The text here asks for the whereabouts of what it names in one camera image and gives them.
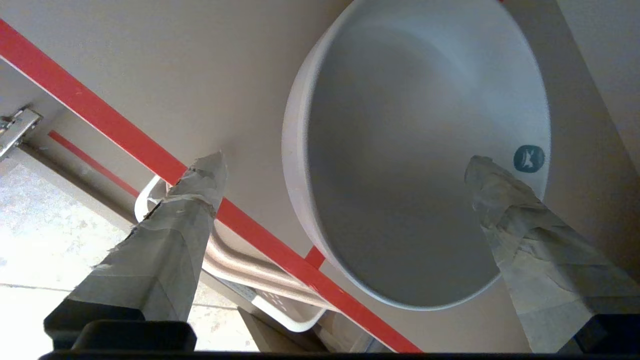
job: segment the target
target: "metal bracket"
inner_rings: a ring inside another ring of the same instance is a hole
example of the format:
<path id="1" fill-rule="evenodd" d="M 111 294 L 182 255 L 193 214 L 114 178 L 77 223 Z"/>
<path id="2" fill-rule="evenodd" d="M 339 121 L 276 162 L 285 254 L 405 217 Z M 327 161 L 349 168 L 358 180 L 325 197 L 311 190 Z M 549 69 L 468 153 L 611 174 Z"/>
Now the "metal bracket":
<path id="1" fill-rule="evenodd" d="M 37 112 L 22 108 L 11 117 L 3 117 L 0 121 L 0 161 L 13 147 L 20 145 L 24 135 L 32 130 L 42 116 Z"/>

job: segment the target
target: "red stripe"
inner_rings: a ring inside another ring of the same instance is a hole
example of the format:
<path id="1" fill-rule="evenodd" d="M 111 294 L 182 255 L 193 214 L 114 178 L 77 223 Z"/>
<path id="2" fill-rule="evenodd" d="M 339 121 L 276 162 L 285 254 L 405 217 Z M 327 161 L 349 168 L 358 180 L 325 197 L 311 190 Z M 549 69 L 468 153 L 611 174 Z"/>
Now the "red stripe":
<path id="1" fill-rule="evenodd" d="M 131 187 L 131 185 L 127 184 L 124 180 L 120 179 L 116 174 L 112 173 L 106 167 L 103 167 L 98 161 L 95 161 L 91 156 L 89 156 L 86 152 L 80 150 L 79 147 L 72 144 L 69 140 L 65 139 L 62 135 L 58 134 L 55 131 L 51 131 L 49 133 L 49 137 L 55 140 L 58 144 L 64 146 L 70 152 L 73 152 L 78 158 L 81 158 L 87 165 L 94 168 L 100 174 L 106 176 L 109 180 L 113 181 L 116 185 L 121 187 L 124 191 L 130 193 L 131 195 L 138 197 L 140 194 L 136 189 Z"/>
<path id="2" fill-rule="evenodd" d="M 0 56 L 147 166 L 153 173 L 160 175 L 166 182 L 177 183 L 186 171 L 184 164 L 2 20 L 0 20 Z M 78 156 L 82 154 L 91 159 L 84 152 L 79 149 L 78 151 Z M 110 174 L 100 164 L 97 162 L 95 164 Z M 316 290 L 346 316 L 359 323 L 392 349 L 398 352 L 420 352 L 420 349 L 411 341 L 347 294 L 325 274 L 305 261 L 229 200 L 223 199 L 217 217 L 268 258 Z"/>
<path id="3" fill-rule="evenodd" d="M 297 277 L 307 286 L 340 309 L 346 316 L 359 323 L 365 330 L 375 334 L 382 342 L 398 352 L 420 352 L 420 349 L 371 310 L 337 286 L 325 274 L 307 263 L 269 231 L 253 221 L 229 200 L 223 199 L 217 219 L 229 226 L 233 232 L 247 240 L 256 249 L 280 265 L 286 272 Z"/>
<path id="4" fill-rule="evenodd" d="M 324 263 L 324 255 L 322 255 L 322 252 L 320 252 L 320 250 L 318 250 L 318 248 L 314 246 L 307 253 L 305 261 L 311 264 L 311 266 L 313 266 L 314 268 L 320 269 L 320 266 L 322 266 L 322 263 Z"/>
<path id="5" fill-rule="evenodd" d="M 178 159 L 2 20 L 0 54 L 167 183 L 177 183 L 187 170 Z"/>

